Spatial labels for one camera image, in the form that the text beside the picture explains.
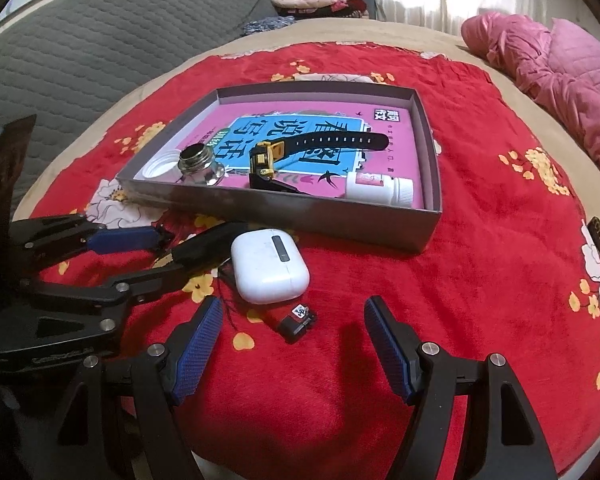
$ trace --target pink pillow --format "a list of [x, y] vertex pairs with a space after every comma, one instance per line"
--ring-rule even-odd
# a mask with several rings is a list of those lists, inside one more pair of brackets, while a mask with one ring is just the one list
[[567, 20], [549, 31], [526, 16], [487, 12], [462, 24], [469, 49], [507, 73], [600, 165], [600, 42]]
[[589, 84], [600, 93], [600, 42], [568, 20], [554, 19], [549, 67]]

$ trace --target black watch strap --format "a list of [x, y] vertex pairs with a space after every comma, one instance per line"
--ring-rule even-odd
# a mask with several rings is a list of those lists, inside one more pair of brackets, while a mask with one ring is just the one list
[[331, 130], [270, 140], [271, 144], [284, 142], [284, 157], [313, 148], [351, 148], [379, 152], [389, 145], [389, 137], [374, 132], [346, 132]]

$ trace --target white pill bottle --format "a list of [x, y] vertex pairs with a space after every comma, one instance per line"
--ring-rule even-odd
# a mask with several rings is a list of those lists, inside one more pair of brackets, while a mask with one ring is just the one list
[[349, 171], [345, 198], [371, 204], [411, 207], [413, 181], [378, 173]]

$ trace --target blue cloth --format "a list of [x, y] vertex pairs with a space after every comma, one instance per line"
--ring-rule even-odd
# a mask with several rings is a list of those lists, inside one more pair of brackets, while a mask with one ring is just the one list
[[267, 32], [268, 30], [276, 30], [277, 28], [283, 28], [287, 25], [291, 25], [294, 22], [293, 16], [277, 16], [275, 18], [263, 18], [262, 20], [256, 20], [255, 22], [247, 23], [244, 29], [244, 36], [255, 34], [256, 32]]

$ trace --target white earbuds case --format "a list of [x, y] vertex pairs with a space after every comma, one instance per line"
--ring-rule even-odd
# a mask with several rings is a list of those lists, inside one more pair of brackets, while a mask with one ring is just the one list
[[309, 286], [309, 269], [284, 231], [262, 229], [238, 236], [231, 245], [235, 285], [245, 301], [292, 300]]

